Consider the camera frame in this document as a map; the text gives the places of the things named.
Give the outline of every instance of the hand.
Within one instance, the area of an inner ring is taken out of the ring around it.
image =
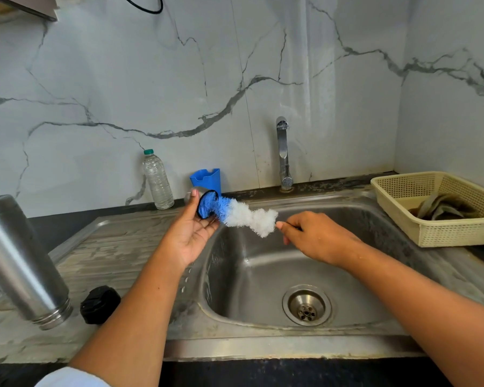
[[[172,223],[155,251],[155,254],[175,260],[182,270],[197,259],[207,240],[219,227],[217,218],[212,216],[202,220],[195,215],[198,205],[199,194],[194,189],[188,205]]]
[[[339,267],[356,245],[364,244],[324,213],[295,214],[286,222],[278,221],[276,227],[286,245],[292,242],[306,256]]]

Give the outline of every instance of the drain strainer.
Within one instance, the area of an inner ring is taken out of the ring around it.
[[[325,293],[312,285],[297,285],[283,296],[283,310],[291,321],[303,326],[320,325],[330,317],[332,306]]]

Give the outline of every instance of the faucet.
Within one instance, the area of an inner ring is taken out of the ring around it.
[[[280,191],[291,191],[294,181],[290,176],[289,170],[289,149],[287,147],[287,129],[289,123],[283,116],[276,119],[277,148],[280,153]]]

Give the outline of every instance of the marble wall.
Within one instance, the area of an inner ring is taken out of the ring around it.
[[[408,2],[81,0],[2,23],[0,194],[29,217],[149,202],[148,148],[175,198],[200,168],[278,185],[277,116],[295,182],[391,170]]]
[[[484,0],[412,0],[395,170],[484,186]]]

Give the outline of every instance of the blue container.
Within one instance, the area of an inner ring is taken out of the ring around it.
[[[201,186],[206,189],[215,190],[220,195],[220,169],[199,170],[190,175],[193,186]]]

